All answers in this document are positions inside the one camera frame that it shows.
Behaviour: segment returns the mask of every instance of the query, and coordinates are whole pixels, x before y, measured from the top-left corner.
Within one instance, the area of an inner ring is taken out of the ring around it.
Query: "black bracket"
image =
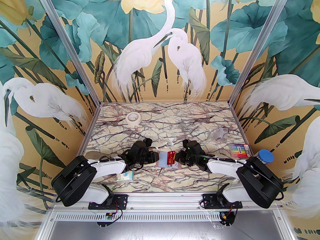
[[[125,210],[127,208],[128,203],[128,195],[127,194],[115,194],[112,199],[111,204],[107,204],[108,200],[104,201],[101,204],[90,202],[88,209],[89,210],[116,210],[115,202],[117,202],[119,209]]]
[[[201,206],[204,209],[242,209],[242,203],[240,201],[229,202],[223,196],[216,193],[202,194],[203,200],[201,201]]]

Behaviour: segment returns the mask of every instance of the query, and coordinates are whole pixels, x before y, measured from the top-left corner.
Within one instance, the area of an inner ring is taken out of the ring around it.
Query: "blue lid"
[[[265,163],[271,163],[275,159],[273,154],[266,149],[261,149],[258,152],[258,157],[262,162],[265,162]]]

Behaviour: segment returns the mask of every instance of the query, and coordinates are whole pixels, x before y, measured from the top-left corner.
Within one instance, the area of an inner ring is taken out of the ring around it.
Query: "marble floor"
[[[125,121],[130,112],[141,115],[141,123],[129,127]],[[226,127],[229,130],[225,143],[208,138],[210,129]],[[115,157],[129,149],[137,140],[151,138],[154,151],[176,151],[182,148],[184,139],[196,140],[207,154],[230,157],[228,144],[243,144],[244,140],[232,116],[227,102],[157,102],[104,104],[90,137],[85,157],[99,159],[102,155]],[[181,169],[159,168],[145,165],[134,173],[131,182],[115,182],[115,175],[99,178],[113,192],[160,191],[214,191],[225,183],[236,183],[232,177]]]

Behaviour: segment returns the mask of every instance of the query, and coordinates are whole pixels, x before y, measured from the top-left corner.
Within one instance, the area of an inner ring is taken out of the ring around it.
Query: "egret beak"
[[[305,98],[305,101],[309,101],[309,102],[319,102],[320,103],[320,99],[314,99],[314,98]]]
[[[157,45],[161,44],[163,41],[165,41],[167,39],[168,36],[172,35],[172,33],[169,34],[165,34],[165,36],[159,41],[157,42],[157,44],[153,47],[155,48]]]
[[[9,115],[9,94],[11,91],[6,92],[4,96],[4,120],[5,120],[5,126],[8,127],[8,115]]]

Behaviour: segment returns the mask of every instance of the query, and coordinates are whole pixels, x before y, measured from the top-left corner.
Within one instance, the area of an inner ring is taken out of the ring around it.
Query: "roll of masking tape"
[[[130,112],[125,117],[125,120],[129,127],[135,127],[141,122],[141,115],[137,112]]]

